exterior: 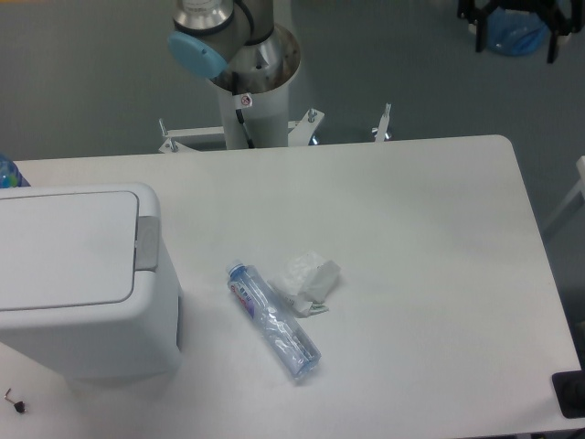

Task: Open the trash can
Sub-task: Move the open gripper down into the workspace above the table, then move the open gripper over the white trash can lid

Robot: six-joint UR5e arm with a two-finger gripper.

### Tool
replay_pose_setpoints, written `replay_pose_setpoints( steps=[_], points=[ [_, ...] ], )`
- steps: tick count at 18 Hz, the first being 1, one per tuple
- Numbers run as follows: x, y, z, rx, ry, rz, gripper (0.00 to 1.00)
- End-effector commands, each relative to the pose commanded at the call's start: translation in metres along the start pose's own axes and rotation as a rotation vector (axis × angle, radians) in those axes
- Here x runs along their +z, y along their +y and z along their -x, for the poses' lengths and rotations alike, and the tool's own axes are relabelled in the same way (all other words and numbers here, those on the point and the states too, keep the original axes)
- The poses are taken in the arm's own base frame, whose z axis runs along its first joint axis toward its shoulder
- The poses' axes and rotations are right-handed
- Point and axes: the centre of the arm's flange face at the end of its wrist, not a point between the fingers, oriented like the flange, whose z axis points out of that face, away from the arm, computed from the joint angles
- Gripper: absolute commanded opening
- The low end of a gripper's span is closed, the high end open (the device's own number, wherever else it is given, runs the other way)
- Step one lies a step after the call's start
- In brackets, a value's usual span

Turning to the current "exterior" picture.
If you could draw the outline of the silver robot arm blue cap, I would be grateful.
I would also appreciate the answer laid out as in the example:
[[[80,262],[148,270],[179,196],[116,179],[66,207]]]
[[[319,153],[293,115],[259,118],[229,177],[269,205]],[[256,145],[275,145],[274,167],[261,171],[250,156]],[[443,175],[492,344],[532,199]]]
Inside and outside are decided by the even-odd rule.
[[[185,70],[214,79],[243,47],[271,35],[273,12],[272,1],[175,1],[168,49]]]

